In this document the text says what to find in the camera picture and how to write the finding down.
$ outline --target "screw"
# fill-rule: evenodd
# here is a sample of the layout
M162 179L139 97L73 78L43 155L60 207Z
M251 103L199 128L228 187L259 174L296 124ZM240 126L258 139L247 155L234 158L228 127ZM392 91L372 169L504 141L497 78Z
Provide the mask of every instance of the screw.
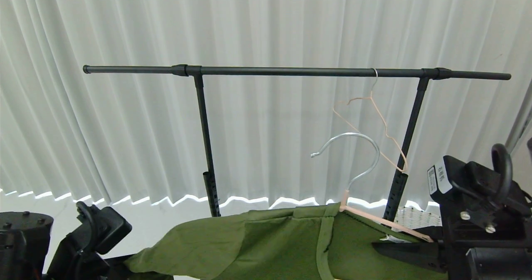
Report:
M487 233L494 233L495 232L495 227L491 224L489 224L488 226L486 226L486 232Z
M462 218L462 220L469 220L471 219L471 216L467 213L467 211L463 211L463 212L460 212L460 218Z

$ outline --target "curtain fold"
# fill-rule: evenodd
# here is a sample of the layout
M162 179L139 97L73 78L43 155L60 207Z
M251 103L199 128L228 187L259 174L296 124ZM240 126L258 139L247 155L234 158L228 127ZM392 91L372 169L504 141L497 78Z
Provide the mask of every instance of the curtain fold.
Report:
M0 0L0 188L116 202L205 196L207 170L192 78L83 74L89 65L198 64L433 68L509 72L510 81L430 81L403 202L427 204L426 170L452 155L490 166L515 136L532 71L532 0ZM370 165L338 101L374 78L205 76L220 202L338 200ZM417 80L380 78L374 100L401 144ZM392 161L370 101L338 106ZM381 159L352 197L385 199Z

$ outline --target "green shirt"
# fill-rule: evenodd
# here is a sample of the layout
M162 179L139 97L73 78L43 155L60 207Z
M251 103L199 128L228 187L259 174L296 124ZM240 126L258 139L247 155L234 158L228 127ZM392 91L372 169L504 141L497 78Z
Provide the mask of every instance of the green shirt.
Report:
M386 234L416 238L339 208L251 210L180 224L126 261L132 272L142 273L130 279L164 280L161 274L204 280L447 279L371 246Z

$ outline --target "barcode label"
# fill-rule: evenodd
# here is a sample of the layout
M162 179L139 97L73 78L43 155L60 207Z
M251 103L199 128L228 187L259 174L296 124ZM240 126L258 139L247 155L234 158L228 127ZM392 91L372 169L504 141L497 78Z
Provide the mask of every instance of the barcode label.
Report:
M438 190L438 187L436 185L436 170L435 170L434 166L432 166L427 171L427 176L428 176L428 179L429 179L429 193L432 195L433 193L435 193Z
M447 176L447 170L445 169L445 162L443 157L441 160L434 165L436 169L436 178L438 180L438 189L441 193L447 193L450 189L453 188L451 182L449 182L449 177Z

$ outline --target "clothes rack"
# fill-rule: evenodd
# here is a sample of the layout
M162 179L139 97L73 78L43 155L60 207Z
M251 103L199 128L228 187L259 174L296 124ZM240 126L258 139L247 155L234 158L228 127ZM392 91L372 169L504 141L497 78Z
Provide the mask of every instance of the clothes rack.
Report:
M418 121L421 104L429 80L442 80L448 78L465 79L494 79L509 80L511 74L498 72L475 72L475 71L452 71L446 68L422 68L422 69L377 69L379 77L393 78L419 78L416 98L410 113L410 119L403 140L402 151L405 156L410 148L414 129ZM199 105L199 117L201 120L205 155L207 157L207 172L203 173L205 189L209 199L209 207L213 217L220 217L220 207L216 191L214 176L214 163L211 150L211 138L209 135L209 123L207 121L207 108L205 105L205 93L203 89L203 76L207 75L232 75L232 76L329 76L329 77L375 77L373 68L288 68L288 67L216 67L216 66L193 66L179 64L174 66L83 66L86 74L113 73L113 74L175 74L177 76L192 76L196 85L196 94ZM399 168L404 167L404 160L399 156L397 162ZM392 186L388 195L388 203L384 211L384 219L393 221L401 202L408 175L395 171Z

